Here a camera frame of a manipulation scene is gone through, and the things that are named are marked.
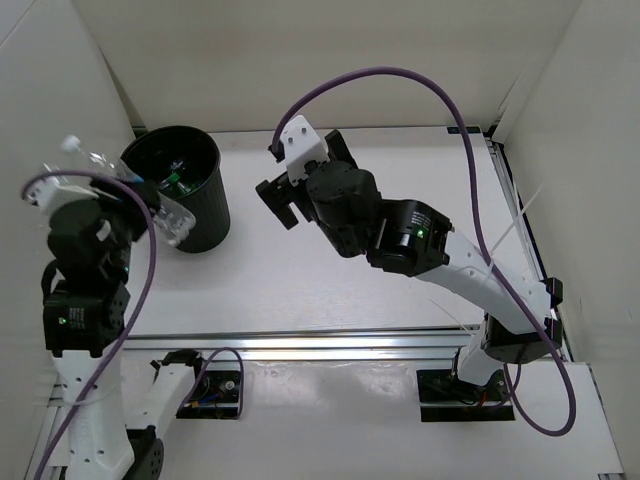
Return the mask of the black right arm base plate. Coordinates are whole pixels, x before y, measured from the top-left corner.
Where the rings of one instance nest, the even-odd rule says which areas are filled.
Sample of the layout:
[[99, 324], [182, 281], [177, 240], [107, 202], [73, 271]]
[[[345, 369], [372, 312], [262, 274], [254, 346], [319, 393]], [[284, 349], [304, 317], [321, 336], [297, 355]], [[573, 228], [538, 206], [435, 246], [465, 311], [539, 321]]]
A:
[[485, 386], [461, 382], [450, 370], [417, 370], [416, 377], [422, 423], [515, 420], [502, 371]]

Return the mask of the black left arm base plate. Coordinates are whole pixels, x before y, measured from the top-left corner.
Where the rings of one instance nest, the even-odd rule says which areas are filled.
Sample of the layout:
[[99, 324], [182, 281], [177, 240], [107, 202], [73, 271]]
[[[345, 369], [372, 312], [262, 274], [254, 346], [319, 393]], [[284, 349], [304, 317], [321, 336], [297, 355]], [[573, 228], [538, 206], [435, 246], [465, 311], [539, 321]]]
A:
[[238, 362], [234, 369], [203, 365], [203, 359], [196, 361], [194, 375], [203, 372], [203, 376], [176, 418], [239, 420], [244, 410], [244, 364]]

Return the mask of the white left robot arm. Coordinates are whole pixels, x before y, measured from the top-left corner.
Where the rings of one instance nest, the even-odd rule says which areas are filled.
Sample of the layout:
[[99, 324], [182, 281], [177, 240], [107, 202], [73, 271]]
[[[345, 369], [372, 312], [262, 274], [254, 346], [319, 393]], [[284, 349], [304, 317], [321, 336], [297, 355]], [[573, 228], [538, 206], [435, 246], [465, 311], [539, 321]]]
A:
[[67, 452], [68, 479], [156, 479], [164, 436], [188, 400], [206, 395], [210, 377], [193, 350], [154, 363], [150, 390], [134, 409], [122, 398], [122, 347], [142, 300], [127, 289], [132, 245], [155, 234], [161, 203], [144, 181], [100, 174], [86, 187], [75, 173], [47, 174], [23, 196], [49, 221], [43, 329], [62, 386], [65, 416], [47, 454]]

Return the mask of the green plastic bottle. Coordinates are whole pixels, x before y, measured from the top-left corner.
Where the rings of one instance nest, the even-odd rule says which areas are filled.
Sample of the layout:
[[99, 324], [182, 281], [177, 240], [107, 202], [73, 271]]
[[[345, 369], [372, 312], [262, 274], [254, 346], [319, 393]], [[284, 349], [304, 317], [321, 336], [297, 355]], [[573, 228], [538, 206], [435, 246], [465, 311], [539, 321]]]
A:
[[189, 176], [183, 176], [177, 172], [171, 173], [166, 179], [159, 183], [159, 188], [163, 192], [176, 196], [188, 195], [201, 186], [201, 181]]

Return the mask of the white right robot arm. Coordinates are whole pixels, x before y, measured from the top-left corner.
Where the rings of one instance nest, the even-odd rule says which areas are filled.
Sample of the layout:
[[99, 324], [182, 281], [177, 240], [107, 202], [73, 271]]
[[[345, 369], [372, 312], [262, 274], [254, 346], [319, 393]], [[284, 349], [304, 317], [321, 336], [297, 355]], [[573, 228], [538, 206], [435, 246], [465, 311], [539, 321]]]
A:
[[561, 347], [562, 327], [551, 317], [558, 281], [535, 282], [485, 261], [448, 217], [425, 203], [383, 199], [338, 131], [320, 137], [297, 117], [279, 140], [286, 171], [256, 191], [285, 228], [297, 224], [300, 211], [341, 257], [363, 255], [374, 268], [433, 283], [484, 311], [479, 331], [454, 357], [455, 396], [470, 400], [502, 365], [529, 363]]

